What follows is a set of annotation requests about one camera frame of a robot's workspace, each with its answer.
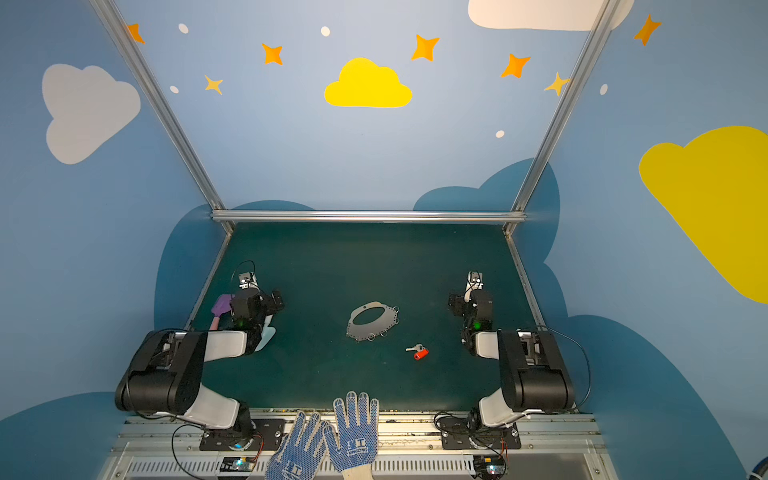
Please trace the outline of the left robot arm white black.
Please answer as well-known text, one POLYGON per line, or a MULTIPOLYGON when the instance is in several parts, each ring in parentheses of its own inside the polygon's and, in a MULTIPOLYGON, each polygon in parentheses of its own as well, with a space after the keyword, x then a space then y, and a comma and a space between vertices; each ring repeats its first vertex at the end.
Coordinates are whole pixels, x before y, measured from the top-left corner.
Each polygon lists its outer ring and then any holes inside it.
POLYGON ((115 392, 115 405, 124 412, 155 419, 173 417, 200 427, 209 441, 205 450, 243 451, 257 438, 249 407, 202 383, 204 366, 216 360, 251 355, 275 335, 273 316, 284 308, 279 291, 258 287, 229 298, 229 329, 202 331, 163 329, 148 333, 134 354, 115 392))

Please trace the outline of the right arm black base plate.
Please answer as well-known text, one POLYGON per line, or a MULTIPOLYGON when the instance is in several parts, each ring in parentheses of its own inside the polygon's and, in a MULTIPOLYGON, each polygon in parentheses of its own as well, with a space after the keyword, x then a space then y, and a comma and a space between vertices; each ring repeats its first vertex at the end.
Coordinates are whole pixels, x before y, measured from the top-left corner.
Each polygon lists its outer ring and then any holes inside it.
POLYGON ((508 428, 491 428, 477 419, 459 417, 439 412, 433 419, 445 450, 517 450, 521 440, 516 425, 508 428))

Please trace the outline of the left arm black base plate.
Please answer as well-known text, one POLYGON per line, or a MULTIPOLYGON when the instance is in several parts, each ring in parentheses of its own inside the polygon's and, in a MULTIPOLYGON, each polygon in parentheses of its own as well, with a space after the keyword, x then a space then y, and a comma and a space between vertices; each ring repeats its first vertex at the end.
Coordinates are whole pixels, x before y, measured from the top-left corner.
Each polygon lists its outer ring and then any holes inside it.
POLYGON ((282 443, 286 421, 275 418, 256 418, 244 431, 234 428, 210 430, 203 434, 200 451, 258 452, 276 451, 282 443))

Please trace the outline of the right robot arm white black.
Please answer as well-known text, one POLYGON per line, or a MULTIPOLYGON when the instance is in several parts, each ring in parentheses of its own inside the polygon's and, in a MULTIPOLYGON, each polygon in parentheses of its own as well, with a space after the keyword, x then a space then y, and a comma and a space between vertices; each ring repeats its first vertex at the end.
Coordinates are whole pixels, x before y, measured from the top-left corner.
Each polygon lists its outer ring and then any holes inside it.
POLYGON ((495 329, 493 298, 483 289, 452 293, 448 306, 462 319, 462 345, 499 367, 500 386, 472 409, 469 430, 508 428, 529 414, 562 413, 575 406, 574 387, 551 332, 495 329))

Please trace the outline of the grey metal keyring plate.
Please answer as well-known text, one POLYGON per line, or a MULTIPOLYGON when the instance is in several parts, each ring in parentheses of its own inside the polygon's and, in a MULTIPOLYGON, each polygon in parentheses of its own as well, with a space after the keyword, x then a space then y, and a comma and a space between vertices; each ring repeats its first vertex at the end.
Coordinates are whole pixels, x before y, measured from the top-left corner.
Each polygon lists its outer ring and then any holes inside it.
POLYGON ((346 336, 357 341, 373 341, 385 336, 399 323, 399 308, 379 301, 371 301, 353 310, 346 327, 346 336), (381 313, 370 322, 359 323, 358 318, 366 312, 380 310, 381 313))

